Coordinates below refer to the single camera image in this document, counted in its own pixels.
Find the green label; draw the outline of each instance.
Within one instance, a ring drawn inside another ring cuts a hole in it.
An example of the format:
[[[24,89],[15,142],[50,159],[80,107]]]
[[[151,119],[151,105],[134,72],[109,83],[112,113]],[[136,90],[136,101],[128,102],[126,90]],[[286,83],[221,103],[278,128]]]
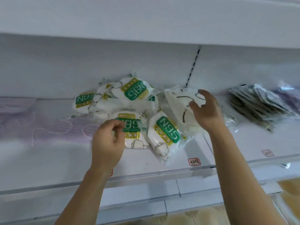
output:
[[[155,96],[154,95],[150,95],[148,97],[148,101],[155,101]]]
[[[125,93],[124,95],[129,98],[131,101],[139,97],[147,87],[143,84],[141,80],[135,82]]]
[[[86,101],[92,100],[94,93],[92,94],[82,94],[76,98],[75,104],[85,103]]]
[[[123,117],[117,117],[116,119],[125,122],[125,128],[123,128],[123,132],[125,133],[134,133],[134,132],[140,132],[138,121],[139,119],[131,119],[131,118],[123,118]]]
[[[167,117],[160,117],[156,121],[156,124],[162,129],[162,131],[173,141],[173,143],[177,143],[180,140],[180,134],[174,125],[167,119]]]

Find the wooden floor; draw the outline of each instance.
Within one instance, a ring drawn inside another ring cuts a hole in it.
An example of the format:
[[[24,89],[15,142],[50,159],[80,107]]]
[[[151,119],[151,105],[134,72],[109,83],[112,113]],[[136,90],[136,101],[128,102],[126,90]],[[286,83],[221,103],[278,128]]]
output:
[[[300,225],[300,178],[279,182],[283,193],[273,201],[290,225]],[[224,205],[199,208],[194,211],[152,217],[120,225],[229,225]]]

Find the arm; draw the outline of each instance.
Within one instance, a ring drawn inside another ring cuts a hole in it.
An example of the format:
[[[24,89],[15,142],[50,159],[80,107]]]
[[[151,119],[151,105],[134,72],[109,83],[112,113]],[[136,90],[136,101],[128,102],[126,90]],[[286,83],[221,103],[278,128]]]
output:
[[[103,189],[112,169],[120,161],[125,145],[124,123],[104,122],[92,141],[92,165],[55,225],[96,224]]]
[[[206,104],[190,103],[197,122],[212,141],[216,168],[228,218],[232,225],[285,224],[272,200],[258,184],[245,158],[226,127],[217,100],[199,90]]]

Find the price tag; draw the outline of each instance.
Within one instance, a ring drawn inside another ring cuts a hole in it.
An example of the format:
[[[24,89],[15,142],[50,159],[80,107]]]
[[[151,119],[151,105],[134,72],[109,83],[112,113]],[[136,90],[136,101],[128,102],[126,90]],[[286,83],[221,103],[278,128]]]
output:
[[[266,156],[266,157],[272,157],[275,156],[274,153],[271,150],[263,150],[262,153]]]
[[[188,163],[190,166],[200,166],[201,165],[200,159],[198,159],[198,158],[188,159]]]
[[[112,169],[112,171],[110,172],[110,175],[109,175],[109,177],[111,177],[113,175],[113,169]]]

